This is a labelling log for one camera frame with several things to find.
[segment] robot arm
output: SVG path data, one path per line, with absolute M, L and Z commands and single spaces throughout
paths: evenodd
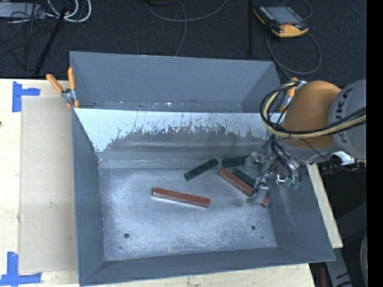
M 366 80 L 341 90 L 325 81 L 293 78 L 268 94 L 260 111 L 271 136 L 250 155 L 262 167 L 259 184 L 275 177 L 277 184 L 296 188 L 302 165 L 334 155 L 341 165 L 366 160 Z

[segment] gray bin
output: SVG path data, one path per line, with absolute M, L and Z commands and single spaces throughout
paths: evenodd
M 249 205 L 221 164 L 184 178 L 265 143 L 272 62 L 71 52 L 70 63 L 80 285 L 334 260 L 305 167 L 297 190 L 270 182 L 268 207 Z M 211 204 L 159 200 L 153 187 Z

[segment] dark green block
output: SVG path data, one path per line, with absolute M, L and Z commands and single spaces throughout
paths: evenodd
M 185 173 L 185 178 L 186 178 L 186 181 L 189 181 L 197 176 L 199 176 L 200 174 L 203 174 L 203 172 L 206 172 L 214 167 L 216 167 L 218 165 L 218 161 L 214 158 L 210 161 L 207 161 L 205 164 L 202 164 L 200 166 L 198 166 L 197 168 L 194 168 L 193 170 Z
M 244 166 L 246 158 L 247 156 L 225 158 L 224 160 L 222 160 L 222 166 L 224 168 Z
M 235 168 L 232 171 L 232 174 L 239 177 L 241 180 L 243 180 L 246 184 L 249 184 L 251 187 L 254 187 L 256 184 L 256 180 L 252 177 L 248 176 L 246 173 L 240 171 L 239 169 Z

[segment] wooden table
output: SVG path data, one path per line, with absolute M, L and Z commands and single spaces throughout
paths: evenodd
M 21 112 L 12 112 L 12 94 L 13 94 L 13 82 L 16 81 L 19 84 L 22 84 L 23 88 L 39 88 L 40 95 L 37 97 L 22 97 L 22 111 Z M 64 88 L 69 87 L 67 81 L 60 81 L 61 85 Z M 75 286 L 77 283 L 77 251 L 74 253 L 71 252 L 71 248 L 67 248 L 67 242 L 74 241 L 70 239 L 61 240 L 57 238 L 57 233 L 60 233 L 61 229 L 59 227 L 59 222 L 56 222 L 57 218 L 63 218 L 65 214 L 55 214 L 50 216 L 50 210 L 56 211 L 59 210 L 60 204 L 56 202 L 50 202 L 49 208 L 47 206 L 46 212 L 40 212 L 41 214 L 47 214 L 46 218 L 39 217 L 40 225 L 35 230 L 34 228 L 30 231 L 25 230 L 23 225 L 27 216 L 33 215 L 33 213 L 28 213 L 26 215 L 21 215 L 23 210 L 31 208 L 31 205 L 24 205 L 25 192 L 20 190 L 20 184 L 22 183 L 22 176 L 20 173 L 23 171 L 25 166 L 22 164 L 28 164 L 29 162 L 39 161 L 41 158 L 30 158 L 25 157 L 25 150 L 22 149 L 22 137 L 31 138 L 29 134 L 35 135 L 33 133 L 28 133 L 28 129 L 31 128 L 29 125 L 33 125 L 33 120 L 29 120 L 29 123 L 26 123 L 26 118 L 28 116 L 28 104 L 27 98 L 34 98 L 34 103 L 36 104 L 34 109 L 37 109 L 39 114 L 44 116 L 44 122 L 47 123 L 45 128 L 45 135 L 49 135 L 49 129 L 51 131 L 57 131 L 57 127 L 60 126 L 60 122 L 57 123 L 57 116 L 63 114 L 66 116 L 66 122 L 68 122 L 68 114 L 70 110 L 66 107 L 65 102 L 57 91 L 50 85 L 46 80 L 18 80 L 18 79 L 0 79 L 0 175 L 2 176 L 2 181 L 0 182 L 0 274 L 6 273 L 6 259 L 5 256 L 7 252 L 15 252 L 19 254 L 20 261 L 23 261 L 23 267 L 20 267 L 20 274 L 27 274 L 33 272 L 42 272 L 41 283 L 33 284 L 36 286 L 64 286 L 70 285 Z M 47 111 L 46 103 L 54 104 L 57 107 L 54 117 L 51 117 L 51 112 Z M 70 129 L 67 129 L 68 135 L 71 135 Z M 59 140 L 45 140 L 46 150 L 55 149 L 58 152 L 71 152 L 71 145 L 57 146 L 54 144 L 59 144 Z M 68 170 L 65 178 L 62 173 L 57 173 L 61 170 L 61 166 L 55 166 L 57 171 L 52 169 L 49 173 L 50 178 L 56 179 L 56 186 L 61 186 L 60 184 L 66 184 L 66 186 L 72 186 L 72 176 L 68 174 L 71 173 L 71 162 L 65 162 L 63 165 Z M 320 174 L 316 165 L 308 166 L 309 173 L 312 179 L 314 186 L 315 194 L 323 214 L 323 218 L 326 224 L 326 228 L 329 232 L 330 241 L 334 248 L 341 248 L 343 246 L 338 228 L 336 226 L 332 210 L 326 196 L 326 192 L 323 188 L 323 183 L 320 178 Z M 39 183 L 39 174 L 34 174 L 34 182 Z M 57 191 L 57 187 L 49 186 L 47 183 L 42 183 L 45 188 L 39 188 L 39 192 L 33 192 L 34 187 L 29 187 L 28 194 L 31 195 L 31 200 L 33 197 L 34 205 L 36 209 L 42 208 L 43 204 L 47 202 L 54 193 L 53 190 Z M 69 204 L 63 204 L 66 207 L 71 207 Z M 75 235 L 75 227 L 69 225 L 65 227 L 66 232 L 69 232 L 70 235 Z M 31 248 L 34 248 L 34 243 L 39 243 L 43 241 L 45 244 L 39 248 L 37 253 L 31 256 L 31 254 L 26 254 L 27 249 L 26 245 L 30 241 Z M 34 265 L 37 268 L 28 265 L 28 260 L 31 262 L 30 265 Z M 299 264 L 299 265 L 287 265 L 282 267 L 268 267 L 268 268 L 258 268 L 253 270 L 240 270 L 240 271 L 230 271 L 225 273 L 217 274 L 204 274 L 198 276 L 187 276 L 187 277 L 174 277 L 168 279 L 158 279 L 158 280 L 145 280 L 139 282 L 131 283 L 121 283 L 115 284 L 113 286 L 126 286 L 126 287 L 136 287 L 136 286 L 293 286 L 293 287 L 307 287 L 314 286 L 314 281 L 311 276 L 311 271 L 308 264 Z

